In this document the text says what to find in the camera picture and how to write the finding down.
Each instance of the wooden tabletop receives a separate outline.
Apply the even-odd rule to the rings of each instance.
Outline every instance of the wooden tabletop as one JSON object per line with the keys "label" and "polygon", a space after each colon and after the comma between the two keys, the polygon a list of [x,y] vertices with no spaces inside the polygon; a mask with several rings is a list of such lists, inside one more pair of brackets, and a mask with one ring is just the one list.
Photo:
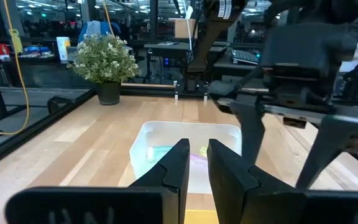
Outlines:
{"label": "wooden tabletop", "polygon": [[[34,186],[127,186],[134,180],[129,149],[147,121],[234,124],[211,101],[122,96],[115,106],[92,98],[0,161],[0,223],[4,205],[16,192]],[[294,185],[317,129],[284,126],[265,115],[265,138],[257,165]],[[340,155],[319,176],[313,189],[358,190],[358,161]],[[186,208],[214,209],[210,194],[188,194]]]}

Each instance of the white plastic bin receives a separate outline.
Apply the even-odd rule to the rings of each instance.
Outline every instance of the white plastic bin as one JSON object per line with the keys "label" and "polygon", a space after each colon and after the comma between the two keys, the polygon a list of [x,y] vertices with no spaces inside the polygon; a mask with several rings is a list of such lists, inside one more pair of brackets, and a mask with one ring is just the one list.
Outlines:
{"label": "white plastic bin", "polygon": [[143,124],[129,152],[135,178],[142,177],[180,139],[190,142],[188,193],[211,194],[207,158],[200,153],[217,139],[241,155],[241,130],[230,124],[149,121]]}

